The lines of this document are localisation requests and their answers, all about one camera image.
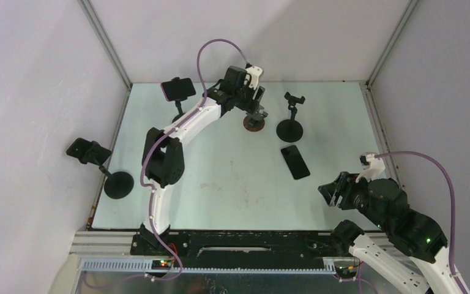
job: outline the white wall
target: white wall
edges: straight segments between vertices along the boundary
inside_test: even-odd
[[[125,88],[75,0],[0,0],[0,293],[46,293],[100,173],[65,155],[109,146]]]
[[[408,0],[93,1],[129,77],[198,80],[197,51],[237,43],[265,81],[364,80]],[[229,45],[204,50],[203,76],[244,65]]]
[[[457,194],[457,266],[470,288],[470,1],[421,1],[373,94],[393,149],[427,153],[450,173]],[[413,207],[448,232],[442,174],[422,159],[397,160]]]

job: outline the circular stand base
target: circular stand base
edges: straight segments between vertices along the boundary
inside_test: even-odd
[[[105,194],[112,199],[121,199],[127,196],[134,187],[134,179],[125,171],[113,173],[112,178],[107,178],[103,185]]]
[[[176,117],[172,119],[172,123],[175,123],[175,122],[176,122],[178,119],[180,119],[181,116],[183,116],[183,115],[176,115]]]
[[[285,119],[277,125],[277,135],[285,142],[294,143],[302,138],[304,128],[297,121]]]
[[[263,129],[266,125],[265,120],[261,119],[257,121],[255,119],[251,119],[249,116],[246,116],[242,123],[244,125],[244,128],[249,130],[250,132],[258,132],[259,130]]]

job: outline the black smartphone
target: black smartphone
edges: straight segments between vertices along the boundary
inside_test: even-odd
[[[301,179],[311,175],[296,145],[282,148],[280,152],[282,152],[285,163],[289,167],[291,174],[293,174],[294,179]]]
[[[186,98],[195,95],[195,88],[190,78],[175,78],[171,81],[165,81],[161,83],[161,90],[163,90],[167,101],[186,100]]]

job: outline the table surface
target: table surface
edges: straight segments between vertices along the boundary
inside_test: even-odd
[[[332,230],[349,219],[364,230],[377,229],[356,210],[330,208],[318,186],[341,171],[362,170],[359,155],[378,152],[364,98],[357,82],[261,83],[261,105],[269,116],[259,132],[244,129],[235,108],[207,126],[185,149],[185,173],[171,199],[173,229]],[[195,84],[197,93],[201,85]],[[304,136],[295,143],[311,175],[294,180],[280,149],[291,145],[276,135],[289,116],[284,93],[305,96],[297,120]],[[199,95],[183,102],[191,109]],[[147,214],[149,188],[139,184],[146,132],[171,123],[177,114],[159,84],[134,84],[109,169],[129,172],[135,187],[123,199],[102,191],[93,228],[139,228]]]

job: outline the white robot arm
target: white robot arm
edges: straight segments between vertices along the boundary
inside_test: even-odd
[[[256,119],[264,119],[267,113],[259,104],[264,88],[258,86],[263,69],[247,65],[245,69],[230,67],[225,78],[216,88],[207,91],[207,97],[197,103],[184,116],[163,130],[152,128],[145,143],[143,159],[152,149],[150,161],[145,165],[145,176],[154,190],[152,207],[149,207],[144,226],[151,230],[149,217],[153,217],[156,234],[170,226],[169,211],[172,190],[184,172],[183,149],[206,126],[237,107]]]
[[[367,167],[362,173],[340,173],[334,183],[318,190],[329,206],[358,209],[384,230],[394,247],[409,256],[423,276],[382,250],[349,220],[341,222],[331,233],[341,253],[348,252],[370,265],[402,293],[463,293],[450,271],[449,247],[439,225],[410,209],[406,193],[393,180],[372,180],[385,169],[382,159],[364,154],[361,161]],[[462,277],[458,279],[466,293],[470,293]]]

